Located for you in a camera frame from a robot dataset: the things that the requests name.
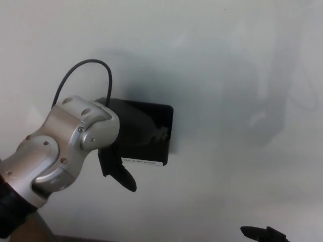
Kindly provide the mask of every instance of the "white label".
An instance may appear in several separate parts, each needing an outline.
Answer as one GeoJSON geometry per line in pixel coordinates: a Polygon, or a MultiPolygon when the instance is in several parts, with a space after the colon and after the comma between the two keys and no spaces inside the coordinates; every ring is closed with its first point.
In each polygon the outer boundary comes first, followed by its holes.
{"type": "Polygon", "coordinates": [[[163,166],[163,163],[159,162],[159,161],[139,160],[139,159],[132,159],[132,158],[124,158],[124,157],[122,157],[121,159],[122,159],[123,162],[163,166]]]}

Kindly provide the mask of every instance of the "black cable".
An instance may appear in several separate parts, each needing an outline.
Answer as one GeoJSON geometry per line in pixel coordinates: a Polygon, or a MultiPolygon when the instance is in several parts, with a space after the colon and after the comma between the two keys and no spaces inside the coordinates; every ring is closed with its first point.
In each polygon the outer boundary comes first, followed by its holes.
{"type": "Polygon", "coordinates": [[[111,91],[112,91],[112,73],[111,73],[111,69],[110,67],[104,63],[103,61],[101,60],[98,60],[98,59],[86,59],[82,62],[79,62],[77,63],[75,66],[73,66],[67,73],[66,75],[64,76],[64,78],[62,79],[57,91],[56,91],[56,94],[55,94],[55,98],[54,98],[54,101],[52,102],[52,106],[51,107],[54,107],[57,103],[57,100],[59,98],[59,95],[60,95],[60,92],[62,90],[62,87],[64,86],[66,80],[68,79],[68,77],[72,74],[73,71],[75,71],[78,67],[80,67],[81,65],[84,65],[86,63],[99,63],[101,65],[103,65],[106,70],[107,70],[107,73],[108,73],[108,76],[109,76],[109,87],[108,87],[108,90],[107,90],[107,96],[106,96],[106,102],[105,102],[105,105],[108,107],[109,106],[109,102],[110,102],[110,98],[111,98],[111,91]]]}

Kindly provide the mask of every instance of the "black object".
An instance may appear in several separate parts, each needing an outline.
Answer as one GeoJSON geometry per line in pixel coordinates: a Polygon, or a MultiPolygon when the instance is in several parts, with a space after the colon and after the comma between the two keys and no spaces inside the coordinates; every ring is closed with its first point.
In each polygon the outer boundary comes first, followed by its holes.
{"type": "MultiPolygon", "coordinates": [[[[105,104],[105,98],[96,100],[105,104]]],[[[125,188],[136,191],[132,175],[122,158],[167,164],[173,123],[173,108],[168,105],[124,101],[111,98],[109,108],[120,120],[116,141],[98,152],[102,173],[111,175],[125,188]]]]}
{"type": "Polygon", "coordinates": [[[244,236],[258,242],[288,242],[288,240],[286,239],[286,235],[280,233],[279,231],[271,227],[267,227],[267,229],[264,229],[244,226],[240,229],[244,236]]]}
{"type": "Polygon", "coordinates": [[[99,161],[104,176],[111,175],[126,189],[135,192],[137,184],[130,172],[122,165],[122,159],[118,154],[116,145],[100,149],[98,151],[99,161]]]}
{"type": "Polygon", "coordinates": [[[0,238],[7,238],[36,211],[0,175],[0,238]]]}
{"type": "Polygon", "coordinates": [[[111,72],[111,69],[110,67],[103,61],[101,60],[98,60],[98,59],[86,59],[86,60],[83,60],[81,62],[78,62],[76,65],[74,65],[67,73],[66,75],[64,76],[64,78],[62,79],[57,91],[56,91],[56,94],[55,94],[55,97],[54,97],[54,100],[52,102],[52,105],[51,107],[54,107],[57,103],[57,100],[59,98],[59,95],[60,95],[60,92],[65,84],[65,82],[67,81],[67,79],[69,78],[69,76],[76,70],[78,69],[80,66],[84,65],[84,64],[87,64],[87,63],[98,63],[98,64],[101,64],[102,66],[105,67],[105,69],[107,70],[107,74],[109,76],[109,87],[108,87],[108,90],[107,90],[107,95],[106,95],[106,100],[105,100],[105,106],[109,106],[109,102],[110,102],[110,97],[111,97],[111,92],[112,92],[112,72],[111,72]]]}

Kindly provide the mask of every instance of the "white backdrop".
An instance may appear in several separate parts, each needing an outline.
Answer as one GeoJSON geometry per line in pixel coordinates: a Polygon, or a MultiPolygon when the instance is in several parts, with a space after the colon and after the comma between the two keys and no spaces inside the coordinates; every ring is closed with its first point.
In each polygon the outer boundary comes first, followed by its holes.
{"type": "MultiPolygon", "coordinates": [[[[127,164],[132,193],[92,152],[40,210],[55,233],[234,242],[251,225],[322,241],[322,16],[314,0],[2,0],[0,157],[42,124],[68,69],[98,58],[113,97],[174,107],[169,164],[127,164]]],[[[86,65],[61,97],[106,87],[86,65]]]]}

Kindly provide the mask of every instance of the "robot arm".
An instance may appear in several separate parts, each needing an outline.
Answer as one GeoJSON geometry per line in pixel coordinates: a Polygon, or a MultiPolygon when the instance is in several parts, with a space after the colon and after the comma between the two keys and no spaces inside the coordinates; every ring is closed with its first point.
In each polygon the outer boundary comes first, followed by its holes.
{"type": "Polygon", "coordinates": [[[8,237],[53,192],[70,186],[92,151],[111,145],[119,118],[104,105],[71,96],[0,162],[0,238],[8,237]]]}

